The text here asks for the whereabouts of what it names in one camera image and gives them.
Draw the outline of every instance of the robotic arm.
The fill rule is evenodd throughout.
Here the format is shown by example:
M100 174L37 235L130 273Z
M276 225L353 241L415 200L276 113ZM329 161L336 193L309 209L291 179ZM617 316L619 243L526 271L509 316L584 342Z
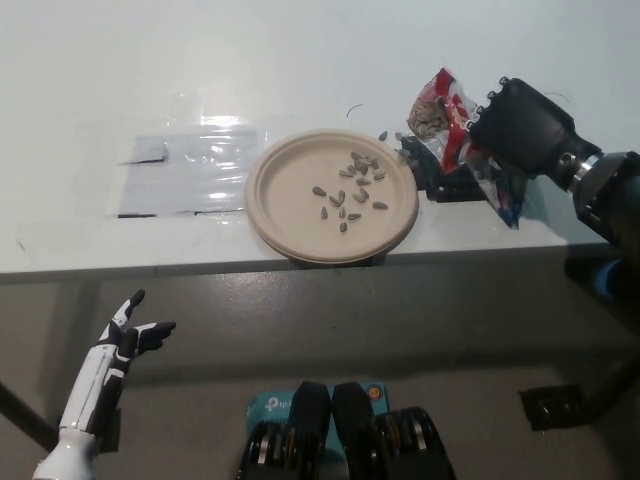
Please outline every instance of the robotic arm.
M573 118L517 78L469 122L471 139L501 168L529 178L547 175L573 197L580 221L624 250L640 272L640 155L604 153L580 138Z
M142 302L138 290L116 312L96 345L89 350L76 378L59 427L59 441L38 466L34 480L93 480L93 459L113 418L134 358L162 347L174 322L126 329L133 309Z

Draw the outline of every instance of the red snack bag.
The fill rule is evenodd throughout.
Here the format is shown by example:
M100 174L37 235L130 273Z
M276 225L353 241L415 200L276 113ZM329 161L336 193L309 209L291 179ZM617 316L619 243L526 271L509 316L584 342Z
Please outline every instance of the red snack bag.
M411 107L407 124L449 173L466 162L487 201L510 227L518 226L526 179L507 174L469 139L466 123L475 120L477 104L455 77L440 69Z

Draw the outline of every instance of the white table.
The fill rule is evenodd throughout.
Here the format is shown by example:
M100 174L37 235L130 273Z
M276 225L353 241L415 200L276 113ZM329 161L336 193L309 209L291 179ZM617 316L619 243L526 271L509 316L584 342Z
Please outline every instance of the white table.
M292 268L244 214L117 220L137 135L180 94L267 143L315 127L406 131L424 83L453 70L480 103L503 76L554 92L604 150L638 149L637 2L130 0L5 2L0 281ZM347 110L364 104L346 118ZM599 245L539 180L519 231L489 205L431 204L386 262Z

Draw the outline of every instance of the white robotic hand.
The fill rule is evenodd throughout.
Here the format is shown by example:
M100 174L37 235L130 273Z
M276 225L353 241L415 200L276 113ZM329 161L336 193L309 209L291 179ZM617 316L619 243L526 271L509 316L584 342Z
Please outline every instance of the white robotic hand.
M127 300L89 350L60 422L58 445L40 463L34 480L94 480L93 459L117 409L131 361L162 347L176 326L150 323L125 329L143 298L144 290L138 290Z

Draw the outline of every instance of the beige paper plate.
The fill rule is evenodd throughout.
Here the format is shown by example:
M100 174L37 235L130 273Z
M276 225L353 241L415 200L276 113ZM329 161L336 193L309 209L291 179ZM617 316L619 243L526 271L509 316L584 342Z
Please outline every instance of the beige paper plate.
M371 168L364 187L369 200L358 203L354 178L338 174L353 164L351 152L377 158L386 171L374 181ZM327 197L314 195L319 186ZM346 192L347 213L360 213L358 220L338 218L338 208L328 195ZM398 244L413 226L418 211L416 183L404 160L377 139L342 130L316 130L288 138L269 148L258 160L246 186L247 212L258 234L278 252L306 262L352 263L386 252ZM375 210L374 201L389 206ZM329 218L322 220L326 207ZM347 232L340 223L347 222Z

